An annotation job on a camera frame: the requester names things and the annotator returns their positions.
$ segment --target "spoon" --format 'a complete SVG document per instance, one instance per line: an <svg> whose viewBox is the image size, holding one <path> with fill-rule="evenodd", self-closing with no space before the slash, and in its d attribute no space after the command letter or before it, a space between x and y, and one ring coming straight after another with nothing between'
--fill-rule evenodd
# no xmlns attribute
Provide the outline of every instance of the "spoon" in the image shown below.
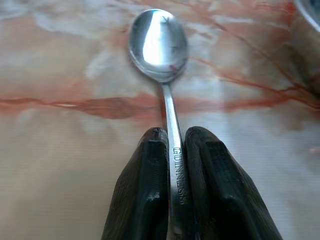
<svg viewBox="0 0 320 240"><path fill-rule="evenodd" d="M171 238L192 239L192 204L183 145L170 84L188 60L188 42L179 21L169 12L150 9L133 22L129 53L137 68L162 88L169 164L169 231Z"/></svg>

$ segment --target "black grip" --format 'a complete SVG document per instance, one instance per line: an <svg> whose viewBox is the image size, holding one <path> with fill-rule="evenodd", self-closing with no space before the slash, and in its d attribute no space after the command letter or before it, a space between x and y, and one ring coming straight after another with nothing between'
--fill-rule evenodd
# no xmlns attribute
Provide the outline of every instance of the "black grip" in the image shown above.
<svg viewBox="0 0 320 240"><path fill-rule="evenodd" d="M222 141L205 128L192 127L185 145L202 240L282 239L254 182Z"/></svg>
<svg viewBox="0 0 320 240"><path fill-rule="evenodd" d="M101 240L165 240L168 136L151 128L118 178Z"/></svg>

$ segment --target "spoon handle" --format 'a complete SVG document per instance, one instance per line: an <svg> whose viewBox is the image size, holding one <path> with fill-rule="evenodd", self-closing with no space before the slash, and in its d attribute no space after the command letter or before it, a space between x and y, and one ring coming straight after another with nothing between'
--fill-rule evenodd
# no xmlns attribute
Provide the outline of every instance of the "spoon handle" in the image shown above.
<svg viewBox="0 0 320 240"><path fill-rule="evenodd" d="M193 211L179 122L169 84L162 84L169 140L169 215L174 240L192 239Z"/></svg>

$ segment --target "white marble countertop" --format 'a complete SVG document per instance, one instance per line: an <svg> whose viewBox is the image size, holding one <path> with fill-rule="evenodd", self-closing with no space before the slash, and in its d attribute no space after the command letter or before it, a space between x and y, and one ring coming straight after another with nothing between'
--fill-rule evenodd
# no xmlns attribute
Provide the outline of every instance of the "white marble countertop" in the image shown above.
<svg viewBox="0 0 320 240"><path fill-rule="evenodd" d="M100 239L121 170L162 125L157 88L127 54L150 8L187 32L182 133L224 141L285 240L318 240L320 101L290 57L287 0L1 1L1 240Z"/></svg>

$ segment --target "red marble vein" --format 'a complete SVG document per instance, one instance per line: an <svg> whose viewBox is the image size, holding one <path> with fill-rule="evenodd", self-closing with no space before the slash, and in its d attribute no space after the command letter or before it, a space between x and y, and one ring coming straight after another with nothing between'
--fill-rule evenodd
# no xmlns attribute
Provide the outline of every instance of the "red marble vein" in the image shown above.
<svg viewBox="0 0 320 240"><path fill-rule="evenodd" d="M188 6L199 17L206 19L207 22L212 23L213 25L215 25L219 29L225 31L226 33L230 34L231 36L233 36L233 37L237 38L238 40L240 40L241 42L243 42L245 45L250 47L253 51L259 53L263 58L270 61L270 63L272 63L274 65L274 67L296 87L297 91L300 91L300 90L308 91L308 89L305 88L303 85L297 83L294 80L294 78L287 71L285 71L282 68L282 66L277 61L275 61L267 52L265 52L262 49L260 49L259 47L255 46L249 40L247 40L244 36L242 36L239 32L235 31L235 30L239 29L237 27L239 24L245 25L245 23L220 24L211 18L211 15L214 15L214 12L209 11L207 8L198 7L196 5L192 5L187 2L180 2L180 1L176 1L176 0L172 0L172 2L174 2L176 4L182 4L182 5ZM278 8L278 9L285 9L286 15L290 16L292 19L294 17L294 13L296 12L295 6L292 5L291 2L282 2L282 3L279 3L278 5L275 5L274 7Z"/></svg>
<svg viewBox="0 0 320 240"><path fill-rule="evenodd" d="M236 101L213 101L199 98L175 99L179 113L190 114L199 112L233 112L243 109L256 109L273 107L289 101L291 97L279 94L272 98L247 99ZM157 115L160 112L159 100L156 96L140 93L135 97L108 97L86 99L79 101L55 101L45 102L35 98L1 99L0 113L20 112L34 105L53 106L73 111L80 111L89 115L99 116L105 119L143 119L145 116Z"/></svg>
<svg viewBox="0 0 320 240"><path fill-rule="evenodd" d="M260 84L258 84L256 82L249 81L249 80L244 79L244 78L233 77L233 76L225 73L223 70L217 69L212 63L210 63L210 62L208 62L206 60L203 60L201 58L192 57L192 59L196 60L196 61L198 61L198 62L200 62L202 64L205 64L205 65L207 65L207 66L209 66L211 68L214 68L214 70L219 73L219 76L224 78L224 81L226 81L226 82L231 82L231 83L235 83L235 84L238 84L238 85L258 88L258 89L261 89L263 91L267 91L267 92L270 92L270 93L273 93L273 94L276 94L276 95L279 95L279 96L283 96L284 98L287 98L288 100L294 100L294 101L300 102L300 103L305 104L308 107L311 107L313 109L320 110L319 101L316 98L313 97L312 93L310 93L309 90L305 90L305 91L301 92L299 85L294 84L293 86L290 86L290 87L288 87L286 89L277 90L277 89L273 89L273 88L268 87L268 86L260 85ZM296 92L299 92L299 94L298 94L298 96L293 95L293 94L288 94L287 93L288 91L296 91Z"/></svg>
<svg viewBox="0 0 320 240"><path fill-rule="evenodd" d="M260 0L256 2L254 8L284 14L294 14L296 12L296 6L293 2L280 2L278 4L270 4L269 2Z"/></svg>

